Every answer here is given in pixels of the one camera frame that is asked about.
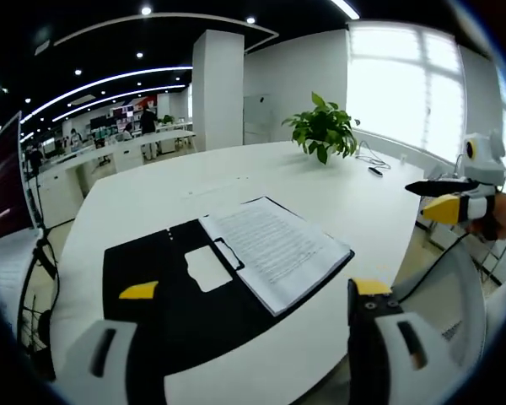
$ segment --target phone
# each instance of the phone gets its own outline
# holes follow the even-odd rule
[[[368,170],[373,173],[375,176],[382,177],[382,172],[374,167],[369,167]]]

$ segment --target ceiling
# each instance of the ceiling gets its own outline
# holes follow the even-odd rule
[[[362,19],[425,24],[450,32],[461,44],[473,47],[442,2],[348,1]],[[139,15],[146,4],[154,13],[205,13],[239,21],[254,16],[256,24],[279,34],[276,40],[264,46],[344,28],[347,22],[347,16],[329,0],[45,0],[15,3],[14,8],[9,2],[0,2],[0,124],[15,111],[22,110],[26,116],[49,100],[102,78],[156,67],[191,65],[193,44],[207,29],[241,33],[245,36],[246,48],[270,36],[250,26],[229,22],[183,17],[147,18],[109,24],[55,45],[61,38],[94,24]],[[50,45],[35,56],[36,48],[46,40],[50,40]],[[142,59],[136,57],[139,51],[143,53]],[[82,70],[80,76],[74,74],[76,69]],[[31,132],[41,125],[46,129],[51,126],[52,118],[74,108],[68,108],[68,102],[85,95],[92,94],[100,99],[137,89],[190,82],[191,71],[187,71],[150,73],[100,84],[45,109],[27,121],[23,131]],[[8,89],[8,93],[3,93],[1,88]],[[29,104],[24,102],[26,98],[31,98]]]

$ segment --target computer monitor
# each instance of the computer monitor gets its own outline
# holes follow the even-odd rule
[[[20,113],[0,131],[0,238],[35,227],[20,164]]]

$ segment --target potted plant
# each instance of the potted plant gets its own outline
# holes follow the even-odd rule
[[[353,120],[345,111],[339,110],[336,103],[326,103],[316,93],[311,93],[313,111],[294,114],[283,121],[293,127],[293,142],[296,141],[304,149],[304,153],[313,154],[326,164],[330,155],[337,153],[343,158],[356,152],[358,142],[353,136],[351,121],[360,125],[359,120]]]
[[[163,117],[163,119],[161,119],[159,121],[162,124],[164,124],[164,125],[174,124],[175,123],[175,118],[173,116],[170,116],[169,114],[165,114],[165,116]]]

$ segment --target black clipboard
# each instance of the black clipboard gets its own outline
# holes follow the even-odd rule
[[[105,251],[105,319],[139,325],[128,356],[128,392],[145,394],[153,389],[153,379],[201,365],[256,338],[291,316],[354,257],[351,251],[319,285],[273,316],[214,242],[196,219]],[[232,278],[206,293],[187,272],[186,262],[186,253],[204,246]],[[156,280],[152,300],[118,299],[126,288]]]

